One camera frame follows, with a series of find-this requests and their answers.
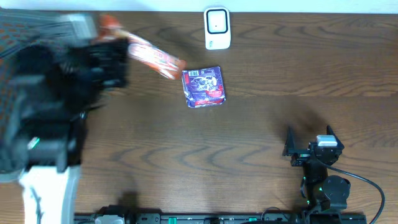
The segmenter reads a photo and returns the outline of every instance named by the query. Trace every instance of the wooden table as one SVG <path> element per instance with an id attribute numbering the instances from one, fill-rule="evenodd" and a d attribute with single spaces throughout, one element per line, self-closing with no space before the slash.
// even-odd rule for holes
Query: wooden table
<path id="1" fill-rule="evenodd" d="M 209 51 L 202 13 L 111 14 L 188 68 L 221 66 L 227 100 L 190 109 L 181 81 L 131 61 L 131 84 L 90 114 L 76 212 L 297 210 L 306 201 L 302 169 L 282 157 L 287 126 L 306 146 L 330 124 L 346 146 L 334 166 L 379 184 L 378 223 L 397 222 L 396 15 L 232 13 L 231 47 Z M 370 221 L 379 192 L 344 178 L 348 210 Z M 22 223 L 21 190 L 0 189 L 0 223 Z"/>

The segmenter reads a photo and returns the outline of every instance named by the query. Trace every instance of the green led light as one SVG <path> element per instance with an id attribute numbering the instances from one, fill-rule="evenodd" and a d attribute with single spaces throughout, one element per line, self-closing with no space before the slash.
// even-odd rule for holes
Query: green led light
<path id="1" fill-rule="evenodd" d="M 40 142 L 40 138 L 38 137 L 34 137 L 32 138 L 32 140 L 30 140 L 30 142 L 27 144 L 27 148 L 28 150 L 33 149 L 34 147 L 36 147 L 36 145 Z"/>
<path id="2" fill-rule="evenodd" d="M 177 224 L 177 218 L 170 217 L 169 218 L 169 224 Z"/>

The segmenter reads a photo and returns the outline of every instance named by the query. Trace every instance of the white wall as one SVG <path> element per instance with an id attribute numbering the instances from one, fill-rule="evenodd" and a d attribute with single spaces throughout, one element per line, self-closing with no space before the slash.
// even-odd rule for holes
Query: white wall
<path id="1" fill-rule="evenodd" d="M 398 0 L 0 0 L 3 8 L 102 11 L 398 13 Z"/>

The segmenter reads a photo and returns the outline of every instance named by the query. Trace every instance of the white device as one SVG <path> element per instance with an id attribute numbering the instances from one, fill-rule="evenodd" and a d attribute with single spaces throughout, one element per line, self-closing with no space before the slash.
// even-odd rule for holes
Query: white device
<path id="1" fill-rule="evenodd" d="M 205 10 L 205 45 L 208 50 L 227 49 L 231 45 L 229 11 L 224 7 Z"/>

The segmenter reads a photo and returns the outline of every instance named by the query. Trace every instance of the barcode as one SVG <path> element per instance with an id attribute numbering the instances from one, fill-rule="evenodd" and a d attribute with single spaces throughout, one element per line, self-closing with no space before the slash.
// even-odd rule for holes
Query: barcode
<path id="1" fill-rule="evenodd" d="M 198 71 L 191 71 L 191 72 L 188 72 L 188 75 L 189 76 L 199 76 L 199 72 Z"/>

